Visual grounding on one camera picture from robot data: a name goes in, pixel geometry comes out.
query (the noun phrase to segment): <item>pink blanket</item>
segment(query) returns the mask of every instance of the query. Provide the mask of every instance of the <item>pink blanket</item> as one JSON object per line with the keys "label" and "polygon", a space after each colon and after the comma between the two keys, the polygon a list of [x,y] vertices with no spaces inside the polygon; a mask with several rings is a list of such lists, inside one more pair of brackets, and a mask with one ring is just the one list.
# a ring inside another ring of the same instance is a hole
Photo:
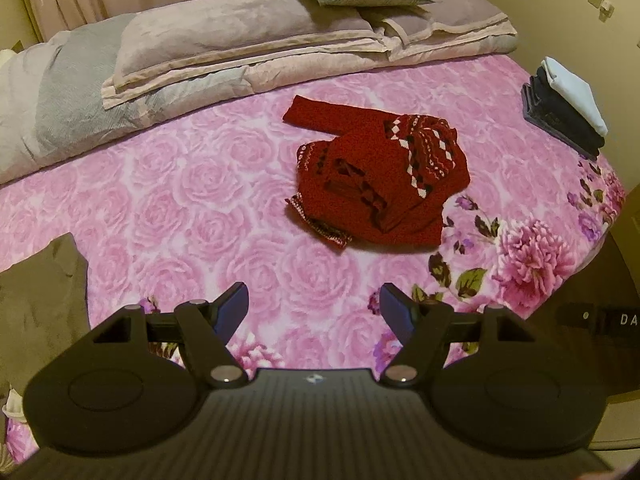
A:
{"label": "pink blanket", "polygon": [[[72,232],[89,261],[92,326],[143,296],[170,311],[244,281],[250,310],[230,348],[248,370],[380,371],[399,347],[375,314],[383,282],[417,284],[458,311],[498,302],[527,317],[619,213],[623,189],[603,156],[590,164],[524,121],[527,79],[485,56],[318,80],[155,126],[1,189],[0,269]],[[445,204],[437,252],[338,254],[295,221],[284,199],[296,149],[331,138],[282,122],[296,94],[458,130],[471,184]],[[33,452],[27,427],[8,433],[17,460]]]}

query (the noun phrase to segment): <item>beige wall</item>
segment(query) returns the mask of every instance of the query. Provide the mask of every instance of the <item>beige wall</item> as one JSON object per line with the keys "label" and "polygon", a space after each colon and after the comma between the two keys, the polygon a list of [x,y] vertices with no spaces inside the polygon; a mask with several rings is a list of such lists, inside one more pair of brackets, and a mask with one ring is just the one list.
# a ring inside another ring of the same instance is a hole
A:
{"label": "beige wall", "polygon": [[599,21],[587,0],[490,0],[520,34],[514,60],[532,72],[551,56],[588,81],[609,127],[604,153],[629,191],[640,183],[640,0],[610,0]]}
{"label": "beige wall", "polygon": [[0,0],[0,49],[21,41],[25,48],[36,43],[23,0]]}

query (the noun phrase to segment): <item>red knitted sweater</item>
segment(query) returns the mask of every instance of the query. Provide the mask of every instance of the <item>red knitted sweater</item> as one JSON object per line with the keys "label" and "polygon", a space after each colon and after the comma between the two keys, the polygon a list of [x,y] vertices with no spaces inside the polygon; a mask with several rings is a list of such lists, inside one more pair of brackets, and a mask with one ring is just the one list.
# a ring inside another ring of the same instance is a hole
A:
{"label": "red knitted sweater", "polygon": [[288,200],[324,238],[341,248],[352,236],[440,244],[442,205],[469,184],[458,134],[447,121],[300,96],[283,120],[340,136],[300,146],[298,193]]}

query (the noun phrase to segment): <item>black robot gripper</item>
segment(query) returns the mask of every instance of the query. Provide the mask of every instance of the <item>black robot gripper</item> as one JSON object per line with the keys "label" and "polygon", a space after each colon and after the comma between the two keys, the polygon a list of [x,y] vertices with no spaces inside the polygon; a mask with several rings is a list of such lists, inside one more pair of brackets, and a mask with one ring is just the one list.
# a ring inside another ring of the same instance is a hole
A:
{"label": "black robot gripper", "polygon": [[[604,412],[598,378],[506,308],[458,314],[386,283],[402,349],[368,369],[259,369],[225,345],[249,308],[243,283],[171,314],[121,308],[28,384],[41,447],[12,480],[569,480],[607,467],[586,447]],[[175,342],[186,368],[148,350]],[[447,367],[454,342],[478,351]]]}

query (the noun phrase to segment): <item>bed sheet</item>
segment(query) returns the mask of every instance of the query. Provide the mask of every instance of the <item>bed sheet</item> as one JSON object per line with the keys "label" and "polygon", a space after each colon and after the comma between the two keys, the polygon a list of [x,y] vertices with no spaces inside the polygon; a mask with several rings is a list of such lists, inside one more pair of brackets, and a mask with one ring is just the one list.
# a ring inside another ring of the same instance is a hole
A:
{"label": "bed sheet", "polygon": [[[377,291],[528,317],[596,247],[622,207],[610,165],[526,123],[528,74],[507,56],[357,73],[213,105],[0,189],[0,269],[72,232],[88,259],[91,326],[155,295],[162,311],[235,281],[250,310],[229,348],[257,367],[370,367],[399,343]],[[296,94],[446,118],[471,184],[444,206],[437,251],[354,244],[336,253],[295,221],[296,150],[331,136],[282,122]],[[460,348],[450,359],[462,355]],[[24,460],[35,444],[11,423]]]}

